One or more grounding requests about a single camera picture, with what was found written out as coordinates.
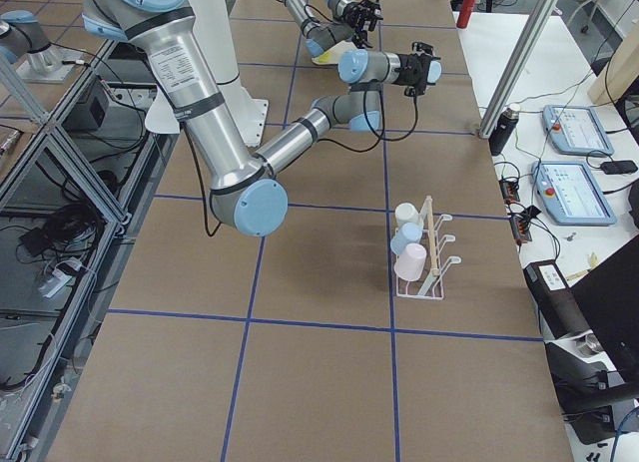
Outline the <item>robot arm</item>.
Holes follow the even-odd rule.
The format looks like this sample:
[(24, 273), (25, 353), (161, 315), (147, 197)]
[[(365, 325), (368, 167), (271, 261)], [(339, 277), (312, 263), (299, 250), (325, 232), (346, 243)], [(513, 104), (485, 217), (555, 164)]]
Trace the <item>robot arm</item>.
[(157, 107), (171, 131), (194, 140), (212, 175), (208, 210), (221, 223), (265, 236), (284, 221), (288, 195), (277, 181), (321, 136), (338, 125), (377, 133), (381, 90), (402, 86), (422, 95), (441, 74), (431, 46), (417, 42), (408, 54), (370, 49), (366, 35), (380, 19), (370, 0), (326, 0), (328, 22), (306, 0), (281, 0), (305, 37), (312, 56), (351, 41), (338, 63), (348, 90), (315, 100), (311, 109), (268, 142), (250, 136), (263, 118), (239, 80), (225, 0), (83, 0), (88, 32), (143, 50), (159, 86)]
[(325, 0), (324, 15), (307, 0), (278, 0), (299, 25), (312, 58), (342, 42), (357, 49), (371, 48), (368, 34), (383, 19), (379, 0)]

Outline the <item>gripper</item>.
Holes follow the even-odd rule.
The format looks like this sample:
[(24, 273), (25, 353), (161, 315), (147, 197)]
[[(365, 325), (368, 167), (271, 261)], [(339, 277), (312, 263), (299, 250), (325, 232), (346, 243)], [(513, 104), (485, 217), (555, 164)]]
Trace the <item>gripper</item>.
[(405, 96), (421, 96), (431, 86), (429, 70), (432, 56), (428, 53), (398, 54), (400, 66), (396, 70), (396, 84), (404, 87)]
[(346, 6), (346, 23), (353, 29), (352, 43), (357, 49), (371, 49), (372, 45), (368, 42), (368, 33), (375, 29), (375, 25), (370, 25), (362, 20), (360, 16), (360, 1), (349, 3)]

